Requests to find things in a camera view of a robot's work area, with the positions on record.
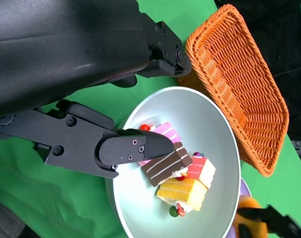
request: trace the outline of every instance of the wicker basket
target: wicker basket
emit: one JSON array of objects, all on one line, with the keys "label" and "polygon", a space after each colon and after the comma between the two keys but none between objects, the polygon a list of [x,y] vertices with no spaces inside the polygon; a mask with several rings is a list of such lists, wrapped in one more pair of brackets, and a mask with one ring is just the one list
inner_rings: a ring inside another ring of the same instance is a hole
[{"label": "wicker basket", "polygon": [[272,175],[289,115],[242,16],[224,5],[188,38],[186,48],[193,68],[176,79],[179,85],[207,94],[229,121],[241,159]]}]

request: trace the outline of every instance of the cake slice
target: cake slice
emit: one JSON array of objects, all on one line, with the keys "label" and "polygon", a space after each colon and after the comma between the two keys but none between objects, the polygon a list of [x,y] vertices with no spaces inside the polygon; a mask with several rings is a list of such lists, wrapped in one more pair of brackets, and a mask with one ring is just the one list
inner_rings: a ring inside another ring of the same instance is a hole
[{"label": "cake slice", "polygon": [[177,181],[175,178],[170,178],[160,186],[157,197],[170,205],[175,206],[180,202],[199,211],[206,191],[206,187],[196,179],[185,178]]},{"label": "cake slice", "polygon": [[179,177],[186,173],[192,159],[181,142],[174,144],[175,151],[169,155],[153,159],[142,167],[144,174],[151,180],[155,187],[169,178]]},{"label": "cake slice", "polygon": [[[181,140],[181,137],[177,134],[176,130],[172,127],[172,125],[169,122],[166,122],[159,127],[151,126],[150,129],[152,132],[156,132],[158,134],[162,134],[169,138],[172,143],[178,143]],[[145,164],[147,164],[150,160],[140,161],[139,165],[142,167]]]},{"label": "cake slice", "polygon": [[208,189],[211,188],[215,167],[205,156],[193,156],[193,164],[188,167],[188,178],[199,180]]}]

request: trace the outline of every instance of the gray bowl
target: gray bowl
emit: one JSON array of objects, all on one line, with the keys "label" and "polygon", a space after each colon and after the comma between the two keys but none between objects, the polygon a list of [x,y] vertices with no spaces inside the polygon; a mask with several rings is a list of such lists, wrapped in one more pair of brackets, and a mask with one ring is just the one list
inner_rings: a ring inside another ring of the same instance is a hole
[{"label": "gray bowl", "polygon": [[169,205],[137,163],[120,165],[120,175],[106,179],[112,207],[129,238],[225,237],[238,205],[241,169],[233,132],[218,107],[205,95],[183,87],[162,89],[142,101],[123,128],[169,121],[189,154],[203,152],[216,167],[202,209],[185,217],[170,217]]}]

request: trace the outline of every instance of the yellow cake slice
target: yellow cake slice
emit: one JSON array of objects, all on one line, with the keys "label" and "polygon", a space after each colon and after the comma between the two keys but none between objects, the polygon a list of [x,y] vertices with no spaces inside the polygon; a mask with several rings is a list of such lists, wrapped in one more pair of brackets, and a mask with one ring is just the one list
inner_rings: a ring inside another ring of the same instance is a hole
[{"label": "yellow cake slice", "polygon": [[199,211],[206,191],[206,187],[196,179],[185,178],[178,181],[176,178],[171,178],[160,186],[157,196],[170,205],[182,202]]}]

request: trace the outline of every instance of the purple plate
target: purple plate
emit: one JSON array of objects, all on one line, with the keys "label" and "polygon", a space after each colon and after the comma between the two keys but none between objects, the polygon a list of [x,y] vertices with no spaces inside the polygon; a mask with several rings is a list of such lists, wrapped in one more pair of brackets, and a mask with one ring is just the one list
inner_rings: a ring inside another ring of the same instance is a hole
[{"label": "purple plate", "polygon": [[[246,184],[246,182],[242,178],[241,178],[240,196],[241,195],[246,195],[246,196],[250,196],[251,197],[251,191],[250,191],[248,185]],[[225,238],[237,238],[236,234],[235,234],[234,227],[231,226],[231,228],[229,229],[229,232],[228,232],[228,234],[226,235]]]}]

